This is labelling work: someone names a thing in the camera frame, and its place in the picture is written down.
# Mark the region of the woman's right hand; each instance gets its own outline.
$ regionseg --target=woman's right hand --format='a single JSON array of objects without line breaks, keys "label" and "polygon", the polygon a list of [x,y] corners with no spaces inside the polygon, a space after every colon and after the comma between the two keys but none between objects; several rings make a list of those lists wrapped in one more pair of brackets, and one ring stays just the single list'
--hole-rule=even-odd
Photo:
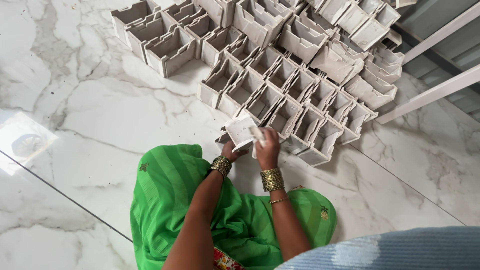
[{"label": "woman's right hand", "polygon": [[278,154],[280,152],[280,143],[278,142],[278,133],[273,128],[260,128],[265,136],[265,145],[262,147],[260,142],[255,143],[258,164],[262,171],[271,170],[278,167]]}]

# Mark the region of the metal bar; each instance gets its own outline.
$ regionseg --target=metal bar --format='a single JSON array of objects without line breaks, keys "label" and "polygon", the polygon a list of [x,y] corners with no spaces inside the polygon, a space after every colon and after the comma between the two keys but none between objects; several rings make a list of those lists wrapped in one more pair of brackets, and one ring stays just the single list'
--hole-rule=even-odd
[{"label": "metal bar", "polygon": [[[423,39],[421,39],[416,34],[408,31],[398,22],[392,25],[392,29],[397,31],[402,36],[403,42],[407,43],[412,47],[417,46],[423,41]],[[452,76],[457,76],[465,71],[465,69],[460,67],[457,63],[455,63],[451,59],[448,59],[446,56],[444,56],[435,49],[430,48],[424,51],[423,55],[430,61],[434,62],[438,67],[450,73]],[[480,94],[480,84],[472,84],[469,88],[477,94]]]},{"label": "metal bar", "polygon": [[403,60],[402,65],[421,55],[424,51],[433,47],[435,44],[442,41],[444,38],[451,35],[456,30],[468,24],[478,16],[480,16],[480,2],[457,16],[451,22],[447,23],[444,27],[440,28],[437,32],[431,34],[426,40],[422,41],[420,44],[409,50],[405,54],[405,59]]},{"label": "metal bar", "polygon": [[457,92],[458,90],[474,84],[479,80],[480,64],[392,108],[387,113],[377,117],[376,121],[380,124],[385,124],[399,116],[407,114],[440,98]]}]

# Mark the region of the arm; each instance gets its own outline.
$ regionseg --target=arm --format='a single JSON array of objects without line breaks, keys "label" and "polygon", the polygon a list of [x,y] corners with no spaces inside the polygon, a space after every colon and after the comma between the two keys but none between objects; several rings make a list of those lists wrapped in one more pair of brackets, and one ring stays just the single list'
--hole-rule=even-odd
[{"label": "arm", "polygon": [[[248,153],[248,150],[232,153],[234,147],[232,141],[223,146],[221,155],[230,162]],[[220,196],[222,183],[223,175],[217,170],[212,170],[198,185],[185,215],[183,226],[162,270],[212,270],[213,240],[210,222]]]},{"label": "arm", "polygon": [[[278,142],[278,133],[274,129],[263,128],[262,131],[265,135],[266,144],[262,147],[257,142],[255,148],[260,168],[262,171],[265,171],[278,167],[280,144]],[[286,196],[285,189],[270,192],[270,200],[272,201],[285,198]],[[272,215],[275,234],[284,261],[312,248],[288,199],[273,203]]]}]

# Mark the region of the woman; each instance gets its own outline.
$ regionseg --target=woman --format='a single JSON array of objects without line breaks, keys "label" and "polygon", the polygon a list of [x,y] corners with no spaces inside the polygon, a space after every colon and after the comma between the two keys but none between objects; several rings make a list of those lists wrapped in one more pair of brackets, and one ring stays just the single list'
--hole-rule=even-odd
[{"label": "woman", "polygon": [[271,270],[330,241],[336,213],[305,188],[285,192],[274,129],[255,147],[268,196],[239,194],[226,177],[248,153],[230,141],[212,164],[199,145],[159,146],[141,159],[131,226],[139,270]]}]

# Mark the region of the thin gold bracelet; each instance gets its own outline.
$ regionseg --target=thin gold bracelet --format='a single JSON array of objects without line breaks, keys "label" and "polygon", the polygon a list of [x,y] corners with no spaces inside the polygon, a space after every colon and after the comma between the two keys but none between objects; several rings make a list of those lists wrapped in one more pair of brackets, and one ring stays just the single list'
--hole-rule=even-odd
[{"label": "thin gold bracelet", "polygon": [[285,198],[281,198],[281,199],[275,200],[275,201],[269,200],[268,202],[269,202],[270,204],[274,204],[274,203],[277,203],[277,202],[284,201],[284,200],[286,200],[286,199],[288,199],[288,195],[287,195]]}]

